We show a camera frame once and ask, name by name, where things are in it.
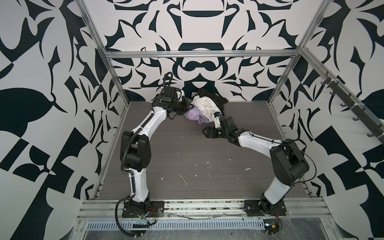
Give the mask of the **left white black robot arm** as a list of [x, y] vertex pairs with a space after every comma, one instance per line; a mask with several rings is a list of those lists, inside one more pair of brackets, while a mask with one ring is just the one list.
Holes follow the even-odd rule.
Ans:
[[184, 115], [193, 108], [184, 91], [172, 86], [173, 77], [172, 72], [164, 75], [160, 93], [150, 101], [149, 114], [132, 131], [124, 132], [121, 138], [121, 171], [129, 175], [130, 197], [137, 203], [149, 199], [147, 167], [152, 158], [152, 136], [163, 121]]

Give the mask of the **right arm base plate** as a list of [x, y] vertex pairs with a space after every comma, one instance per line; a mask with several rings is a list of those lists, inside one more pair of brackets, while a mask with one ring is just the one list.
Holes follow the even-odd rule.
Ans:
[[286, 216], [284, 201], [271, 205], [267, 200], [245, 200], [243, 210], [248, 217]]

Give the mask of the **aluminium front rail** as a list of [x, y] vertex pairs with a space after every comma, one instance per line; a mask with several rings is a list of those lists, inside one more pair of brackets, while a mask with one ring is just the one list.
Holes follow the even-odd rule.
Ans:
[[[168, 199], [155, 200], [146, 214], [157, 219], [220, 219], [259, 218], [270, 215], [257, 213], [245, 206], [245, 199]], [[84, 201], [76, 220], [114, 220], [117, 200]], [[283, 206], [275, 210], [280, 218], [331, 218], [331, 212], [323, 198], [286, 198]]]

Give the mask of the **purple cloth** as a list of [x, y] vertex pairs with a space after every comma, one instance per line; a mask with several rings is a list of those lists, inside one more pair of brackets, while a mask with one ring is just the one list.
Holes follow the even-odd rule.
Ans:
[[196, 121], [199, 124], [210, 123], [210, 120], [197, 108], [193, 108], [184, 114], [185, 118]]

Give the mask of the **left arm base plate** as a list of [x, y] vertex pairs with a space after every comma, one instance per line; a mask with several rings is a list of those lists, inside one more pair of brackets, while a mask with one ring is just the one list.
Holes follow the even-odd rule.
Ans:
[[136, 202], [129, 200], [124, 202], [123, 218], [136, 218], [141, 215], [148, 217], [157, 217], [164, 213], [165, 202], [164, 201], [149, 201]]

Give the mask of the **white cloth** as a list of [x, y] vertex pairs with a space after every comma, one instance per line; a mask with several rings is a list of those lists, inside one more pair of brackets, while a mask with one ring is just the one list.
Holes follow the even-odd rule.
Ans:
[[209, 97], [195, 96], [192, 100], [192, 104], [210, 121], [215, 119], [215, 113], [221, 113], [222, 111], [215, 104], [215, 102]]

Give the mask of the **black cloth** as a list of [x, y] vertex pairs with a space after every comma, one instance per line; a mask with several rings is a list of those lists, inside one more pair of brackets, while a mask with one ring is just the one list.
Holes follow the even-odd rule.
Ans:
[[216, 106], [219, 108], [219, 110], [223, 113], [224, 113], [224, 110], [225, 110], [225, 104], [227, 104], [229, 101], [228, 99], [220, 96], [219, 94], [216, 94], [216, 93], [211, 93], [205, 89], [199, 89], [197, 91], [197, 95], [199, 97], [208, 97], [210, 98], [215, 104]]

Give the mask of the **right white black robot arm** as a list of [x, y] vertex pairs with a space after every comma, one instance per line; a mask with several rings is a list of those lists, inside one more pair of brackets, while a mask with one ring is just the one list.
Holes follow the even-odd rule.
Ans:
[[310, 170], [305, 153], [291, 139], [274, 140], [238, 128], [232, 117], [218, 116], [213, 127], [202, 130], [206, 138], [226, 139], [238, 147], [251, 149], [270, 158], [274, 179], [261, 195], [259, 209], [270, 214], [284, 200], [290, 189]]

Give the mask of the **small electronics board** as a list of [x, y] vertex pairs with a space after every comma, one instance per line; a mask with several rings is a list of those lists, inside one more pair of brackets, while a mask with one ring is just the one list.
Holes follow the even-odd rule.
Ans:
[[264, 222], [264, 233], [266, 235], [275, 235], [282, 229], [281, 225], [276, 222]]

